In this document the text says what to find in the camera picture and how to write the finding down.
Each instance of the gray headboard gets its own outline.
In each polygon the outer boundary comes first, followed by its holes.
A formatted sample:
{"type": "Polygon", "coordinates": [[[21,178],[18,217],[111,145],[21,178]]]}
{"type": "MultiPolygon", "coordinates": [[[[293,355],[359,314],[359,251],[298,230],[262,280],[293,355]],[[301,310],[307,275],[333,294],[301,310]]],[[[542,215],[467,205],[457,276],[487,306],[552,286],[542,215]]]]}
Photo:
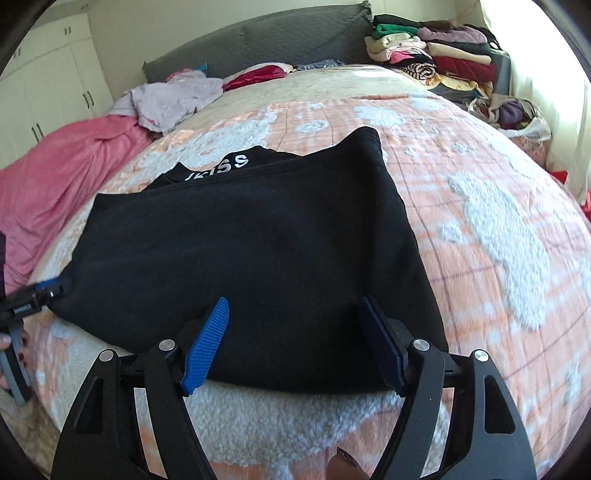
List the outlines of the gray headboard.
{"type": "Polygon", "coordinates": [[[221,28],[144,64],[149,82],[207,62],[207,76],[224,78],[257,63],[325,59],[369,63],[363,37],[371,35],[369,2],[278,12],[221,28]]]}

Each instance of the pink blanket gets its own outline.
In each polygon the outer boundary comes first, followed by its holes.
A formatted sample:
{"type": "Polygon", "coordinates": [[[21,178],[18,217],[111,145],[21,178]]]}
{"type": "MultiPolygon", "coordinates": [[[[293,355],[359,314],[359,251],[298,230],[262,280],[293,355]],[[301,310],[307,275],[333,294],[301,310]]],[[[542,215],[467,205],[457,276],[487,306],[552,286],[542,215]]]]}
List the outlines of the pink blanket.
{"type": "Polygon", "coordinates": [[[150,143],[137,119],[109,115],[60,128],[0,171],[7,294],[27,283],[66,222],[150,143]]]}

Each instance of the folded black shirt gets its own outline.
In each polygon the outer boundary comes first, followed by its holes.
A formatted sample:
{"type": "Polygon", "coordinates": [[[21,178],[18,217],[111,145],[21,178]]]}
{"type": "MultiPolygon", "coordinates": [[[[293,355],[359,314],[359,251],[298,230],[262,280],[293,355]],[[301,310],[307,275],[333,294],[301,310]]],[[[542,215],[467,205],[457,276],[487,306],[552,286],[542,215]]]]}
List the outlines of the folded black shirt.
{"type": "Polygon", "coordinates": [[[367,294],[447,350],[373,128],[304,157],[255,147],[185,181],[192,173],[176,166],[168,184],[98,195],[62,272],[72,292],[51,310],[141,352],[225,296],[229,326],[208,378],[270,390],[386,389],[359,326],[367,294]]]}

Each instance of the teal cloth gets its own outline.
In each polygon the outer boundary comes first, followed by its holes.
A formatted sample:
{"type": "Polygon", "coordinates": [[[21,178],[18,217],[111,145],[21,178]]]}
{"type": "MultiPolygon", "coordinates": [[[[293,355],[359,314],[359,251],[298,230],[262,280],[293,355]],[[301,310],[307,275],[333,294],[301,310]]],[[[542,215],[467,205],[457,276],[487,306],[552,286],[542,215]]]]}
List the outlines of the teal cloth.
{"type": "Polygon", "coordinates": [[[417,32],[418,28],[414,27],[380,23],[376,25],[375,30],[371,36],[377,40],[379,38],[385,37],[386,35],[390,35],[391,33],[410,33],[414,37],[417,32]]]}

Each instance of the bed sheet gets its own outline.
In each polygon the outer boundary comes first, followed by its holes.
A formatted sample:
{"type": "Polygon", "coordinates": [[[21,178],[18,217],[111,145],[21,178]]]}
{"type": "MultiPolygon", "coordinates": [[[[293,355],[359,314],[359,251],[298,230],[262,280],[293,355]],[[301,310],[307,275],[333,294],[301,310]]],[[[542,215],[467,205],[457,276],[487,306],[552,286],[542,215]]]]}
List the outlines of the bed sheet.
{"type": "MultiPolygon", "coordinates": [[[[541,476],[591,405],[589,224],[571,197],[511,141],[440,97],[423,91],[313,100],[228,114],[213,124],[210,112],[206,127],[156,142],[102,192],[137,192],[178,161],[202,169],[254,145],[307,154],[357,127],[376,128],[450,351],[491,353],[522,415],[541,476]]],[[[200,120],[191,121],[197,127],[200,120]]],[[[57,275],[67,264],[91,207],[89,202],[66,226],[33,281],[57,275]]],[[[36,354],[35,388],[61,428],[107,345],[50,312],[28,319],[27,330],[36,354]]],[[[163,474],[141,393],[137,403],[149,463],[163,474]]],[[[324,478],[337,445],[371,473],[401,403],[392,393],[291,395],[207,382],[187,408],[220,480],[288,480],[324,478]]],[[[426,471],[437,468],[443,453],[449,412],[446,395],[426,471]]]]}

